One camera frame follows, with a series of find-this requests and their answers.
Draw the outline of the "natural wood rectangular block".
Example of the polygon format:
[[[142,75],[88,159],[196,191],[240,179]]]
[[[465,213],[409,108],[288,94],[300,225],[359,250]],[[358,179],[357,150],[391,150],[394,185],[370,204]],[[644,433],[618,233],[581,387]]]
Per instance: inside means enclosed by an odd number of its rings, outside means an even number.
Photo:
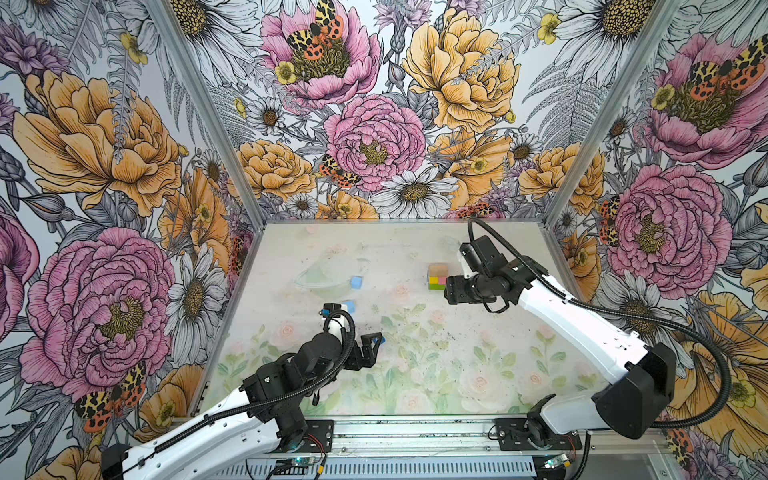
[[[446,277],[449,274],[449,266],[444,263],[432,263],[428,265],[429,277]]]

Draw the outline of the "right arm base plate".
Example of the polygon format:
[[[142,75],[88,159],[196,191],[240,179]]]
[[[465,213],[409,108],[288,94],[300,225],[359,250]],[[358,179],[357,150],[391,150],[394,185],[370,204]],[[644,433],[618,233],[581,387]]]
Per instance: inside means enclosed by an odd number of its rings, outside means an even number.
[[[523,416],[496,418],[486,436],[496,441],[501,451],[575,452],[582,449],[576,432],[556,434],[542,422]]]

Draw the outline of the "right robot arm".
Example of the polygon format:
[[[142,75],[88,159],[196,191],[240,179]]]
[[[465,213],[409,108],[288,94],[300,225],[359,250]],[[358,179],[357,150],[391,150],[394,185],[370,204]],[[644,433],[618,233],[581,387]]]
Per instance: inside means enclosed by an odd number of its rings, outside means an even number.
[[[528,412],[526,429],[543,446],[574,430],[611,430],[638,439],[673,398],[677,357],[649,346],[598,313],[576,305],[548,271],[529,257],[509,261],[486,236],[458,250],[462,274],[446,280],[451,305],[516,306],[533,314],[586,357],[606,380],[602,389],[542,398]]]

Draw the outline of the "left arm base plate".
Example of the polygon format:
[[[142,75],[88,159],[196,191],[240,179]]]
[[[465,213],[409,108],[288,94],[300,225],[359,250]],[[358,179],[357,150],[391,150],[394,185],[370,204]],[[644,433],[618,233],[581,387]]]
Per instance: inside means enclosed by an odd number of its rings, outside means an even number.
[[[330,453],[333,449],[335,421],[310,418],[306,423],[306,431],[301,436],[296,435],[292,440],[281,440],[273,453]]]

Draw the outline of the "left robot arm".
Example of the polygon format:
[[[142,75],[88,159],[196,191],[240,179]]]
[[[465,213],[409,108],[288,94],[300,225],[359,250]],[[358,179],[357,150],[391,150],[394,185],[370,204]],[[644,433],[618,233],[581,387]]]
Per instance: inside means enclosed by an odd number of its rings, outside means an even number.
[[[343,370],[375,365],[381,333],[316,334],[296,353],[260,366],[223,400],[155,440],[115,444],[102,454],[105,479],[207,479],[251,455],[292,452],[308,426],[304,398]]]

